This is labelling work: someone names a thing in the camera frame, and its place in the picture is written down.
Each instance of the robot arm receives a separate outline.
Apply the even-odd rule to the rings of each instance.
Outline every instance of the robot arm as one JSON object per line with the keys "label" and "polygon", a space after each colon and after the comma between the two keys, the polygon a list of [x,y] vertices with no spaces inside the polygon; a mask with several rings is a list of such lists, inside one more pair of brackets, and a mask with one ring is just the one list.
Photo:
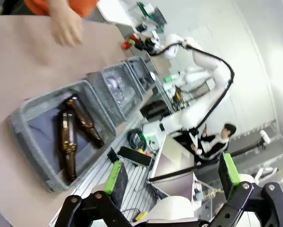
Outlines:
{"label": "robot arm", "polygon": [[190,107],[164,117],[159,123],[154,122],[145,125],[145,134],[153,133],[153,131],[157,133],[159,129],[154,129],[157,128],[157,126],[159,126],[164,134],[169,134],[181,129],[197,130],[225,97],[234,78],[234,72],[226,61],[204,52],[193,38],[182,38],[172,34],[168,36],[167,44],[166,47],[156,44],[155,48],[153,48],[149,54],[151,56],[163,55],[166,58],[174,58],[179,46],[186,50],[192,50],[194,63],[212,73],[215,87],[209,93],[199,98]]}

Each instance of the bottle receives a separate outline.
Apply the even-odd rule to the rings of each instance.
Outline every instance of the bottle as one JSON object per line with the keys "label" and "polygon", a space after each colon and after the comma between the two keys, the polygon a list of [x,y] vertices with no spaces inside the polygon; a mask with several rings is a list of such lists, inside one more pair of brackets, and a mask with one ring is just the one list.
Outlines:
{"label": "bottle", "polygon": [[59,148],[64,158],[67,178],[70,182],[76,179],[75,153],[77,137],[75,130],[75,115],[71,110],[59,114]]}
{"label": "bottle", "polygon": [[83,131],[98,148],[101,148],[104,145],[104,142],[95,128],[94,120],[86,110],[78,95],[74,94],[66,99],[64,105],[75,112],[77,124],[81,131]]}

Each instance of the red object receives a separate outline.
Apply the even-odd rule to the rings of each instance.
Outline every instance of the red object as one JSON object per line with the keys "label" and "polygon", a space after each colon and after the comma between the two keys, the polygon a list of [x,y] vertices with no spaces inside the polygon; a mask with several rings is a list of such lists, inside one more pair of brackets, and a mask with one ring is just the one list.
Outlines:
{"label": "red object", "polygon": [[135,33],[131,34],[129,38],[131,40],[134,40],[135,42],[140,40],[140,37],[137,34],[135,34]]}
{"label": "red object", "polygon": [[132,44],[130,44],[128,41],[125,41],[125,42],[122,43],[122,48],[124,50],[129,49],[131,46],[132,46]]}

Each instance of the white table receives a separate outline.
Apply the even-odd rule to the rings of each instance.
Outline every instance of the white table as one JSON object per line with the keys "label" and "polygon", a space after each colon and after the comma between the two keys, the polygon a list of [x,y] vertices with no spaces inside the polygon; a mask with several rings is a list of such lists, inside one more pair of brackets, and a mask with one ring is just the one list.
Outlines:
{"label": "white table", "polygon": [[100,0],[97,3],[97,8],[103,18],[109,23],[113,25],[122,24],[134,27],[130,16],[118,0]]}

